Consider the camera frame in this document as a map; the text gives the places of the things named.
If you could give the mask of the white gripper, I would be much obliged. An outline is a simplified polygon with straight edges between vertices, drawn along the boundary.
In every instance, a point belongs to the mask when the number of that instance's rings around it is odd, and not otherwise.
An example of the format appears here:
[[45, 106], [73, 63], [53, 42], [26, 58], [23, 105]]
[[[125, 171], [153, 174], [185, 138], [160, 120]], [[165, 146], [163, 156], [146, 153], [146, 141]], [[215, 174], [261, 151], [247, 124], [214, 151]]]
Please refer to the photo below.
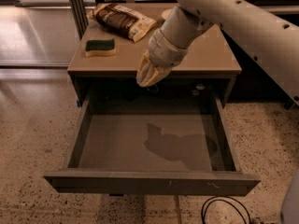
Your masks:
[[136, 82], [140, 87], [150, 87], [166, 78], [172, 68], [181, 64], [187, 54], [186, 49], [181, 49], [171, 44], [163, 35], [161, 29], [157, 29], [148, 43], [141, 57]]

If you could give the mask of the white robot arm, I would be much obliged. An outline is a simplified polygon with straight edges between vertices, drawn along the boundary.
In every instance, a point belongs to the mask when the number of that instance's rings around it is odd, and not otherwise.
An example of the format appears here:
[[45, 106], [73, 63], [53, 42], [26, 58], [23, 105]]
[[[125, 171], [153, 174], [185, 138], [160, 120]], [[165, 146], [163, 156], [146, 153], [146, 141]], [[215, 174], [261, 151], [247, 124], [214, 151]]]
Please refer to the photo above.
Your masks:
[[136, 82], [150, 87], [181, 64], [211, 25], [224, 33], [291, 98], [299, 95], [299, 28], [245, 0], [177, 0], [149, 40]]

